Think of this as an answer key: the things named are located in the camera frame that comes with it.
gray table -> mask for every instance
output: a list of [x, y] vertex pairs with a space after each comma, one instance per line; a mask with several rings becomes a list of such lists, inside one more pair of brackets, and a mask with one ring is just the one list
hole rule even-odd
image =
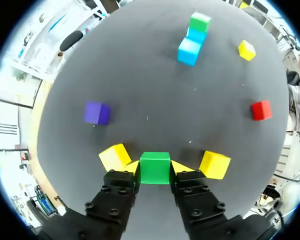
[[[193, 12], [212, 17], [194, 67], [177, 61]], [[238, 54], [247, 40], [256, 57]], [[271, 102], [253, 121], [250, 105]], [[112, 108], [111, 123], [84, 122], [87, 101]], [[39, 162], [64, 202], [84, 213], [103, 183], [98, 154], [124, 143], [133, 161], [169, 152], [198, 168], [202, 150], [232, 158], [223, 180], [208, 179], [226, 216], [244, 215], [272, 176], [288, 118], [285, 70], [272, 36], [221, 0], [138, 0], [85, 36], [58, 75], [38, 134]], [[187, 239], [168, 185], [141, 185], [122, 239]]]

black object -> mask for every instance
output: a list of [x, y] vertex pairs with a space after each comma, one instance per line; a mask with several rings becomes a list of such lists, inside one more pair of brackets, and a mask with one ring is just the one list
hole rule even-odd
[[262, 193], [273, 199], [280, 198], [280, 193], [275, 188], [273, 185], [267, 185]]
[[68, 50], [76, 42], [78, 42], [80, 39], [82, 39], [83, 36], [84, 36], [84, 34], [81, 31], [79, 31], [79, 30], [74, 31], [73, 33], [71, 33], [69, 36], [67, 36], [63, 40], [63, 42], [60, 45], [60, 51], [64, 52], [64, 51]]
[[260, 2], [258, 2], [257, 0], [255, 0], [253, 2], [253, 5], [259, 9], [261, 12], [263, 12], [264, 14], [267, 14], [268, 13], [268, 8], [266, 8], [265, 6], [263, 6]]
[[36, 205], [36, 202], [33, 199], [26, 201], [26, 205], [41, 225], [44, 225], [48, 222], [49, 218], [40, 210], [40, 208]]
[[300, 84], [300, 76], [296, 71], [287, 71], [286, 72], [287, 83], [292, 86], [298, 86]]
[[[139, 191], [139, 174], [140, 164], [135, 175], [109, 171], [100, 192], [85, 204], [85, 216], [68, 208], [64, 216], [53, 216], [42, 227], [39, 237], [43, 240], [119, 240]], [[238, 215], [227, 220], [226, 205], [207, 189], [201, 171], [176, 174], [171, 164], [169, 181], [190, 240], [269, 240], [275, 233], [269, 221], [260, 215], [245, 220]]]

yellow cube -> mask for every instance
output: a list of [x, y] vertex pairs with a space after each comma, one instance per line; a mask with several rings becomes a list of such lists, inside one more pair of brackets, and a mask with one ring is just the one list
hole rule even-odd
[[212, 151], [205, 151], [199, 169], [208, 179], [223, 179], [231, 158]]
[[239, 47], [239, 55], [247, 61], [252, 60], [256, 56], [256, 51], [254, 46], [252, 46], [246, 40], [243, 40]]
[[120, 169], [119, 172], [128, 171], [129, 173], [133, 173], [133, 175], [135, 175], [138, 165], [139, 161], [134, 161], [133, 163], [130, 163], [126, 167]]
[[119, 171], [131, 163], [131, 159], [122, 143], [113, 145], [99, 154], [101, 162], [107, 172]]
[[175, 174], [177, 175], [177, 173], [182, 173], [183, 171], [186, 171], [186, 172], [193, 172], [194, 170], [187, 167], [187, 166], [184, 166], [176, 161], [172, 161], [171, 160], [171, 163], [172, 163], [172, 166], [173, 166], [173, 170], [175, 172]]

bolt head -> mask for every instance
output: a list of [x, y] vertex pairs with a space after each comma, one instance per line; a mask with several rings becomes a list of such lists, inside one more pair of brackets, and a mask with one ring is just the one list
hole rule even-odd
[[216, 205], [216, 208], [217, 209], [220, 209], [220, 210], [224, 210], [226, 208], [226, 205], [223, 203], [223, 202], [219, 202], [217, 205]]
[[191, 213], [192, 217], [199, 217], [201, 216], [202, 212], [199, 209], [194, 209]]
[[192, 192], [192, 190], [191, 190], [190, 188], [185, 188], [183, 191], [184, 191], [185, 193], [191, 193], [191, 192]]
[[120, 188], [119, 188], [119, 193], [125, 194], [126, 192], [127, 192], [127, 190], [126, 190], [125, 187], [120, 187]]
[[94, 207], [94, 204], [93, 204], [92, 202], [90, 202], [90, 201], [87, 201], [87, 202], [85, 203], [85, 207], [86, 207], [87, 209], [92, 209], [92, 208]]
[[111, 209], [110, 211], [109, 211], [109, 215], [110, 216], [113, 216], [113, 217], [115, 217], [115, 216], [118, 216], [118, 210], [117, 209], [115, 209], [115, 208], [113, 208], [113, 209]]
[[107, 185], [102, 185], [101, 191], [102, 191], [102, 192], [109, 192], [109, 191], [110, 191], [110, 188], [109, 188]]
[[207, 185], [202, 185], [201, 186], [201, 189], [204, 190], [204, 191], [208, 191], [209, 190], [209, 187]]

stacked cubes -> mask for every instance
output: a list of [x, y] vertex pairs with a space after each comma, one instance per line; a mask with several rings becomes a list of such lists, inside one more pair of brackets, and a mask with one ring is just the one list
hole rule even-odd
[[190, 18], [190, 24], [185, 38], [178, 48], [178, 61], [194, 66], [200, 49], [208, 34], [211, 17], [195, 12]]

